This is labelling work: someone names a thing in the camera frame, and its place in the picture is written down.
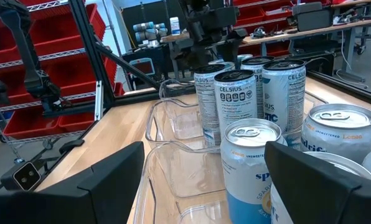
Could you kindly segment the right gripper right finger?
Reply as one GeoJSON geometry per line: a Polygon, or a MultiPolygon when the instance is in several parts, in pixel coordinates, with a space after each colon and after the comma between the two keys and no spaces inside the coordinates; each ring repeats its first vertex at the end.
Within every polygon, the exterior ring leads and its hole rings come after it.
{"type": "Polygon", "coordinates": [[[269,141],[265,162],[272,223],[371,223],[371,172],[328,152],[301,152],[269,141]]]}

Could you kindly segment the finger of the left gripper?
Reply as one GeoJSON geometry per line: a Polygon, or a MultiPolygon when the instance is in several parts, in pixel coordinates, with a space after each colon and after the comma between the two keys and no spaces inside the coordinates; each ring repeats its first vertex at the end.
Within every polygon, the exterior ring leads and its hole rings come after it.
{"type": "Polygon", "coordinates": [[[224,61],[235,61],[238,55],[238,48],[242,40],[248,35],[245,29],[234,29],[228,33],[224,42],[218,45],[218,53],[224,61]]]}
{"type": "Polygon", "coordinates": [[[188,66],[198,68],[207,65],[210,59],[209,45],[206,42],[193,41],[188,53],[188,66]]]}

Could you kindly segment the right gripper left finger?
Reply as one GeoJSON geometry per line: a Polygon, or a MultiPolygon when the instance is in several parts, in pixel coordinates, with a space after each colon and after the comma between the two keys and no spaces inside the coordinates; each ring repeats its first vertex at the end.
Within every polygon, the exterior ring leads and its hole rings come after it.
{"type": "Polygon", "coordinates": [[[0,192],[0,223],[126,223],[143,165],[136,141],[39,192],[0,192]]]}

